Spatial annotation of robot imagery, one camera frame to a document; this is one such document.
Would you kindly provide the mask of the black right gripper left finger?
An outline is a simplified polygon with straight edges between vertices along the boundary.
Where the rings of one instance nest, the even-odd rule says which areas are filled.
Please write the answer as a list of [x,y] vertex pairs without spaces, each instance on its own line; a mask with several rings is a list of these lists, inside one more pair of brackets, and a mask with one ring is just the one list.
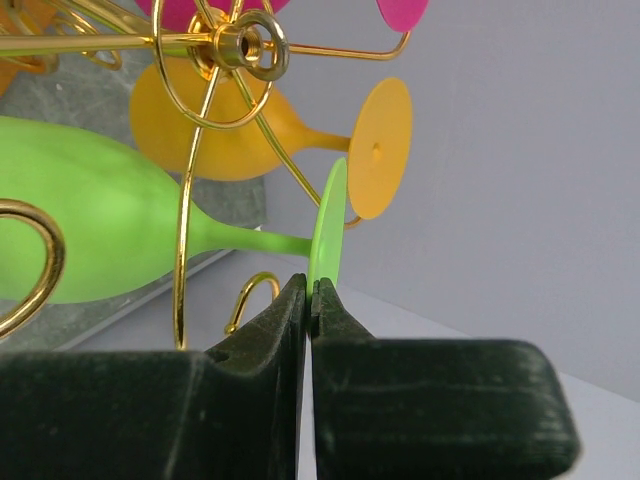
[[1,358],[5,479],[292,479],[306,279],[205,351]]

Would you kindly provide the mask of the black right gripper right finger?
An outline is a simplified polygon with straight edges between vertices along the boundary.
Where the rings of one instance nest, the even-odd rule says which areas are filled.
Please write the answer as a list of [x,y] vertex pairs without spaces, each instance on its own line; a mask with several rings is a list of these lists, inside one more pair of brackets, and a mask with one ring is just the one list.
[[321,479],[553,479],[581,452],[554,367],[511,339],[379,339],[328,279],[311,300]]

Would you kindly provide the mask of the green plastic goblet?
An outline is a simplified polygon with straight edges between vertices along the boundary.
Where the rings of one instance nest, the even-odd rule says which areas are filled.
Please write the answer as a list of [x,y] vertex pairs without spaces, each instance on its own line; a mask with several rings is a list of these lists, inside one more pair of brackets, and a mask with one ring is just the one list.
[[[51,302],[84,303],[139,289],[175,262],[180,188],[138,151],[65,125],[3,117],[1,195],[40,208],[62,231],[66,262]],[[346,163],[326,182],[311,238],[235,227],[190,210],[188,252],[255,250],[304,256],[313,279],[339,272]]]

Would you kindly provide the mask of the orange plastic goblet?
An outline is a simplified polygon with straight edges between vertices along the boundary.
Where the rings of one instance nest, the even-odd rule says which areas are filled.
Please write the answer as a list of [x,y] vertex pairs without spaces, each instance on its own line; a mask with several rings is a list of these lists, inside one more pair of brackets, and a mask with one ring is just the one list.
[[[373,88],[348,137],[306,126],[278,90],[272,91],[262,112],[288,155],[309,148],[346,153],[348,195],[358,217],[373,219],[392,202],[412,136],[412,102],[402,80],[386,78]],[[185,169],[196,125],[170,100],[154,66],[147,67],[133,87],[129,123],[145,156],[169,171]],[[196,174],[216,181],[244,181],[281,164],[257,122],[251,121],[237,129],[204,130]]]

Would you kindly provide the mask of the pink plastic goblet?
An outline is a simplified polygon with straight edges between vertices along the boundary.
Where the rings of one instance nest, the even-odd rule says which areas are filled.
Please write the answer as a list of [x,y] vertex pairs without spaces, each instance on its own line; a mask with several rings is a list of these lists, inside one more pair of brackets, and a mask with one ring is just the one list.
[[[137,0],[135,4],[151,17],[152,3],[150,0]],[[229,13],[233,1],[229,0],[210,0],[205,1],[210,6]],[[290,1],[275,0],[269,1],[274,12],[282,10]],[[378,0],[377,7],[384,22],[393,30],[399,33],[405,33],[415,27],[425,13],[429,1],[427,0]],[[243,9],[262,9],[262,1],[248,0],[244,1]],[[192,17],[196,12],[195,1],[191,0],[169,0],[164,1],[164,10],[162,17],[162,26],[164,28],[183,31],[187,28]]]

